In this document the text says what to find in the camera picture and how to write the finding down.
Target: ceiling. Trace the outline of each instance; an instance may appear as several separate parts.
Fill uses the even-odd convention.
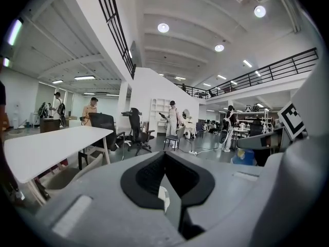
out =
[[[63,0],[31,0],[21,12],[12,69],[68,90],[119,94],[121,80],[79,26]],[[77,81],[76,76],[95,80]]]
[[[259,4],[267,11],[261,19],[253,13]],[[157,30],[160,23],[169,25],[167,33]],[[143,0],[143,24],[146,67],[174,83],[182,83],[176,76],[186,78],[186,85],[201,89],[208,89],[203,83],[223,83],[214,81],[218,73],[233,79],[251,71],[240,59],[227,59],[242,43],[253,43],[255,30],[262,28],[268,37],[274,37],[277,29],[292,31],[280,0]],[[224,51],[216,52],[217,44],[223,44]],[[245,52],[245,58],[254,60],[251,52]],[[219,60],[223,66],[216,65],[206,76]]]
[[[255,103],[262,104],[265,108],[270,110],[277,110],[283,108],[289,101],[290,101],[290,93],[294,93],[296,90],[289,90],[289,91],[281,91],[281,92],[274,92],[268,93],[258,96],[252,96],[248,98],[241,98],[233,101],[234,108],[236,110],[245,111],[246,105],[251,105],[251,107]],[[209,104],[207,105],[207,110],[214,110],[214,111],[225,111],[223,108],[227,108],[228,102],[219,102],[216,104]]]

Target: desk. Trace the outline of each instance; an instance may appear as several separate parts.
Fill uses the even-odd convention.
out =
[[[242,133],[246,133],[246,132],[249,132],[249,130],[241,130],[240,128],[234,128],[233,129],[233,139],[234,139],[234,136],[235,136],[235,145],[234,145],[234,150],[236,149],[236,142],[237,142],[237,133],[240,133],[240,136]]]
[[[108,129],[80,126],[9,139],[5,141],[6,161],[17,180],[29,183],[42,198],[31,180],[99,139],[103,139],[105,157],[110,164],[105,137],[111,133]]]

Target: floor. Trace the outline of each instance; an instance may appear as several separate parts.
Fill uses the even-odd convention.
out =
[[[29,128],[29,129],[22,129],[22,130],[9,130],[6,132],[5,139],[12,139],[16,137],[22,137],[32,134],[38,134],[40,133],[40,129],[38,128]],[[156,151],[163,151],[163,145],[164,145],[165,136],[158,136],[152,140],[149,141],[149,145],[151,146],[152,152]],[[211,134],[211,133],[204,133],[203,137],[197,137],[195,139],[185,139],[182,138],[180,140],[179,145],[179,152],[181,153],[188,153],[190,150],[196,151],[198,155],[196,155],[199,158],[203,158],[205,160],[213,160],[218,162],[226,162],[229,163],[231,161],[231,158],[234,155],[233,149],[231,149],[231,152],[223,152],[221,149],[218,149],[219,146],[219,136],[217,134]],[[168,144],[166,144],[166,147],[164,149],[165,151],[173,151],[171,147],[168,147]],[[127,150],[127,145],[125,144],[124,149],[121,147],[117,149],[115,152],[110,151],[109,152],[109,159],[111,163],[116,163],[121,161],[124,151],[124,160],[128,160],[135,156],[136,154],[136,148],[134,146],[131,148],[130,151]],[[138,155],[146,154],[148,153],[145,150],[140,150]],[[78,167],[77,164],[78,154],[72,155],[68,158],[68,163],[70,167]],[[42,179],[51,178],[51,174],[48,174]],[[164,185],[168,188],[170,186],[169,181],[164,178],[163,180]],[[20,184],[19,188],[21,189],[22,193],[25,196],[25,205],[28,210],[30,210],[33,214],[38,211],[40,208],[39,204],[35,201],[34,197],[32,196],[30,190],[27,188],[26,184]],[[178,218],[179,215],[177,215],[177,211],[173,208],[171,208],[168,211],[168,215],[172,216],[171,220],[175,225],[178,224]]]

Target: ceiling light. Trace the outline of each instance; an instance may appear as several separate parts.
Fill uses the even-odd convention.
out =
[[[15,21],[14,27],[11,30],[11,34],[10,34],[10,37],[9,37],[9,40],[8,40],[8,43],[11,46],[14,45],[14,43],[15,43],[16,37],[19,33],[19,30],[22,27],[22,22],[23,22],[23,20],[21,21],[21,20],[18,20],[18,19]]]
[[[94,75],[88,75],[88,76],[78,76],[74,77],[76,80],[94,80],[95,76]]]
[[[165,23],[161,23],[160,25],[158,25],[158,30],[161,32],[161,33],[166,33],[169,31],[169,26]]]
[[[3,65],[4,65],[5,67],[8,67],[8,66],[9,66],[9,59],[4,58]]]
[[[253,12],[257,17],[263,17],[266,14],[265,7],[263,6],[256,6]]]
[[[62,80],[56,80],[56,81],[53,81],[53,84],[57,84],[57,83],[61,83],[63,82]]]
[[[226,78],[221,75],[217,75],[217,77],[220,77],[221,79],[226,80]]]
[[[215,50],[216,50],[217,52],[221,52],[221,51],[224,50],[224,46],[223,46],[223,45],[217,45],[217,46],[215,46]]]
[[[243,63],[245,63],[249,68],[252,67],[252,65],[248,61],[246,61],[246,60],[244,60]]]

